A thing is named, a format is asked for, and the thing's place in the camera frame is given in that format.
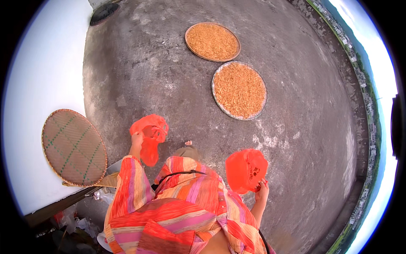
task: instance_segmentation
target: hand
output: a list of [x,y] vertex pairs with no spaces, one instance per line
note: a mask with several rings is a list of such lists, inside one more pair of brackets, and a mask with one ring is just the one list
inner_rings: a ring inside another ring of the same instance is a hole
[[261,179],[261,181],[258,181],[258,184],[255,186],[255,189],[259,189],[255,193],[255,203],[266,205],[266,201],[268,200],[268,194],[269,194],[269,187],[268,183],[265,181],[265,179]]
[[131,146],[141,149],[141,145],[143,142],[144,135],[141,131],[137,131],[131,136]]

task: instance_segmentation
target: sky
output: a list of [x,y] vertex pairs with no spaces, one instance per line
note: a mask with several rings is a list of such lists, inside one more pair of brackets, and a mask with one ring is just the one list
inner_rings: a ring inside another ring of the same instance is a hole
[[378,101],[382,105],[382,111],[384,114],[384,123],[381,122],[381,124],[385,125],[387,132],[387,158],[384,176],[378,195],[376,196],[364,223],[358,231],[354,242],[347,251],[347,254],[356,254],[361,251],[362,247],[376,228],[387,206],[393,189],[397,161],[395,160],[395,157],[392,156],[393,152],[390,131],[392,98],[397,94],[397,88],[393,65],[388,51],[379,32],[362,6],[356,0],[329,1],[337,8],[341,17],[352,29],[355,37],[363,45],[368,54],[372,72],[374,74],[376,90],[378,92],[377,96],[382,97],[382,99]]

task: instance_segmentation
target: pants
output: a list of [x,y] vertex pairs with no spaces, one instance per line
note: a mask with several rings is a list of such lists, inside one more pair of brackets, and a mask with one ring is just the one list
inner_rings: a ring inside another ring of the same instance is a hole
[[199,160],[199,153],[196,147],[192,145],[187,145],[186,147],[179,148],[173,153],[173,156],[189,157],[194,159],[195,161]]

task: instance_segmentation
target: drying grain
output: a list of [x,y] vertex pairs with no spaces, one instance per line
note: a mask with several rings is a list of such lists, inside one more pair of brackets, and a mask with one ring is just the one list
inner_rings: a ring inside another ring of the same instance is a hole
[[262,110],[266,89],[255,70],[230,63],[214,76],[214,96],[230,114],[247,119]]
[[198,24],[186,35],[186,40],[197,54],[214,60],[230,59],[238,52],[237,38],[216,24]]

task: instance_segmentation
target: woven mat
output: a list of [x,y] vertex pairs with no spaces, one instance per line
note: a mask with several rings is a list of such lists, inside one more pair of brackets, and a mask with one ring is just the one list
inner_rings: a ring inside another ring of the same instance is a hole
[[73,186],[93,186],[106,172],[107,153],[100,134],[73,110],[59,109],[48,117],[42,148],[52,170]]

